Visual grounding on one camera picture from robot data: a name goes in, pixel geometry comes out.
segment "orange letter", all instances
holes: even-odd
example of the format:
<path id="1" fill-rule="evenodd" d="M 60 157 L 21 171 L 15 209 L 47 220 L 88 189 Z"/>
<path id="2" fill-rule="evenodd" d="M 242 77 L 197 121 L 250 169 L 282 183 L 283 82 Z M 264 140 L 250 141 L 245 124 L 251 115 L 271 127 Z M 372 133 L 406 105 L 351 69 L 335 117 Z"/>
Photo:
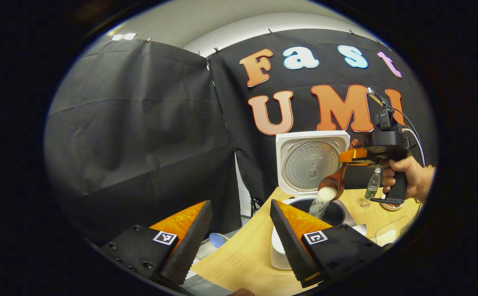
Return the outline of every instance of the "orange letter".
<path id="1" fill-rule="evenodd" d="M 402 99 L 402 95 L 400 94 L 400 92 L 398 92 L 397 90 L 385 90 L 385 93 L 389 97 L 390 102 L 393 105 L 393 108 L 398 109 L 399 111 L 403 112 L 402 102 L 400 101 Z M 403 115 L 401 113 L 394 112 L 394 119 L 399 124 L 406 125 L 405 122 L 404 122 Z"/>
<path id="2" fill-rule="evenodd" d="M 270 49 L 263 49 L 239 61 L 239 64 L 243 65 L 244 69 L 246 69 L 248 75 L 248 82 L 246 85 L 248 87 L 251 88 L 252 86 L 261 84 L 270 78 L 270 75 L 261 71 L 261 68 L 266 71 L 270 70 L 270 61 L 267 58 L 264 58 L 265 56 L 273 56 L 273 52 L 271 52 Z"/>
<path id="3" fill-rule="evenodd" d="M 318 131 L 336 130 L 336 124 L 332 122 L 330 113 L 335 116 L 343 130 L 348 128 L 352 113 L 354 114 L 354 122 L 350 125 L 352 131 L 370 132 L 374 129 L 374 125 L 370 122 L 367 89 L 364 86 L 349 86 L 345 102 L 331 86 L 314 86 L 311 91 L 319 101 L 321 123 L 317 125 Z"/>
<path id="4" fill-rule="evenodd" d="M 265 95 L 254 96 L 248 100 L 248 104 L 254 111 L 255 125 L 261 131 L 261 133 L 267 135 L 283 134 L 289 131 L 293 125 L 292 106 L 290 104 L 290 98 L 293 96 L 293 92 L 284 90 L 282 92 L 276 92 L 273 94 L 273 98 L 279 101 L 281 109 L 281 123 L 271 124 L 268 119 L 268 111 L 266 109 L 266 102 L 268 97 Z"/>

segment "letter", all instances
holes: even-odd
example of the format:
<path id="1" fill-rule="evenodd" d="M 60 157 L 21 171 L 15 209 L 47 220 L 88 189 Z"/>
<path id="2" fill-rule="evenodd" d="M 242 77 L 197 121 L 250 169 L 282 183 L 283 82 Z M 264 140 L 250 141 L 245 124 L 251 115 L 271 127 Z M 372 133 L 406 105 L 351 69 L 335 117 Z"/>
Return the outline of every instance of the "letter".
<path id="1" fill-rule="evenodd" d="M 363 54 L 361 53 L 361 51 L 359 51 L 359 49 L 356 49 L 353 46 L 339 45 L 338 51 L 343 56 L 346 56 L 346 58 L 344 58 L 344 61 L 351 67 L 365 69 L 369 66 L 367 60 L 363 58 Z"/>
<path id="2" fill-rule="evenodd" d="M 269 71 L 271 68 L 270 61 L 265 58 L 266 56 L 273 56 L 273 52 L 271 52 L 270 49 L 263 49 L 239 61 L 239 64 L 243 65 L 244 69 L 246 69 L 246 74 L 248 75 L 246 85 L 249 88 L 261 84 L 270 78 L 270 75 L 261 71 L 261 68 L 266 71 Z"/>
<path id="3" fill-rule="evenodd" d="M 400 94 L 400 92 L 398 92 L 397 90 L 391 90 L 391 89 L 385 90 L 385 93 L 389 97 L 390 102 L 393 105 L 393 108 L 398 109 L 399 111 L 403 112 L 402 102 L 401 102 L 402 94 Z M 403 118 L 403 115 L 401 113 L 394 112 L 394 119 L 399 124 L 406 125 L 405 121 L 404 121 L 404 118 Z"/>
<path id="4" fill-rule="evenodd" d="M 387 64 L 387 66 L 394 73 L 394 75 L 396 75 L 398 78 L 402 78 L 402 74 L 398 70 L 396 70 L 396 68 L 394 68 L 393 61 L 391 60 L 391 58 L 389 58 L 382 52 L 378 52 L 378 57 L 382 58 L 385 61 L 385 64 Z"/>
<path id="5" fill-rule="evenodd" d="M 271 124 L 268 119 L 268 111 L 266 109 L 266 102 L 268 97 L 265 95 L 254 96 L 248 100 L 248 104 L 252 107 L 254 112 L 254 120 L 257 129 L 266 135 L 283 134 L 289 131 L 293 125 L 292 106 L 290 98 L 293 97 L 293 92 L 284 90 L 273 94 L 273 98 L 279 101 L 281 109 L 280 124 Z"/>
<path id="6" fill-rule="evenodd" d="M 336 118 L 342 130 L 348 128 L 352 114 L 354 114 L 354 122 L 350 125 L 352 131 L 370 132 L 374 129 L 374 124 L 370 122 L 367 88 L 364 86 L 357 84 L 349 86 L 344 102 L 331 86 L 314 86 L 311 92 L 319 101 L 321 123 L 317 125 L 318 131 L 337 129 L 330 114 Z"/>
<path id="7" fill-rule="evenodd" d="M 303 67 L 315 68 L 319 65 L 319 60 L 316 60 L 310 49 L 307 49 L 306 47 L 290 47 L 289 49 L 284 50 L 282 55 L 288 56 L 283 62 L 284 66 L 288 69 L 296 70 Z"/>

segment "black inner pot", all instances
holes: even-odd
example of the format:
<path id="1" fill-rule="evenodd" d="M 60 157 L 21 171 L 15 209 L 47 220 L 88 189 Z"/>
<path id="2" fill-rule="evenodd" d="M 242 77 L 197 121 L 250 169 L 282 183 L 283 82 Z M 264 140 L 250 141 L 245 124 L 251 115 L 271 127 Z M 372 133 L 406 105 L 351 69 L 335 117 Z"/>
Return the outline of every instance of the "black inner pot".
<path id="1" fill-rule="evenodd" d="M 314 199 L 302 199 L 297 200 L 290 205 L 295 208 L 298 208 L 299 210 L 302 210 L 303 212 L 308 213 L 313 201 Z M 339 225 L 344 221 L 344 211 L 342 207 L 339 206 L 339 204 L 336 204 L 335 202 L 330 202 L 321 220 L 325 221 L 326 223 L 329 223 L 329 225 L 332 226 Z"/>

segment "falling rice grains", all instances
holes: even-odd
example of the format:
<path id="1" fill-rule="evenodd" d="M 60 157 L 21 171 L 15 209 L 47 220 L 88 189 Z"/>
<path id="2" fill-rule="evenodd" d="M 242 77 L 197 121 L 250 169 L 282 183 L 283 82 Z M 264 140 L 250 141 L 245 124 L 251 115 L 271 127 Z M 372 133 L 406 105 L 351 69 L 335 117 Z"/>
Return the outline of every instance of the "falling rice grains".
<path id="1" fill-rule="evenodd" d="M 308 213 L 317 219 L 321 219 L 321 217 L 323 217 L 325 214 L 328 204 L 331 200 L 333 200 L 334 197 L 336 197 L 336 195 L 337 190 L 332 187 L 321 188 L 317 192 L 317 197 L 314 199 L 314 202 L 312 202 Z"/>

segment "ceiling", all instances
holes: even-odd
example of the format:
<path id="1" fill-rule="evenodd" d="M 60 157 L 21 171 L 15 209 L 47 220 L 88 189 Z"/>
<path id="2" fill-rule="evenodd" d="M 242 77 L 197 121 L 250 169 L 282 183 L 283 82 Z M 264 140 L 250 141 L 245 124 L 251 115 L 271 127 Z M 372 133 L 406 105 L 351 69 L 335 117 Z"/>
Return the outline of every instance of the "ceiling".
<path id="1" fill-rule="evenodd" d="M 172 0 L 128 19 L 108 32 L 137 33 L 148 39 L 183 48 L 224 25 L 270 13 L 297 12 L 354 22 L 308 0 Z"/>

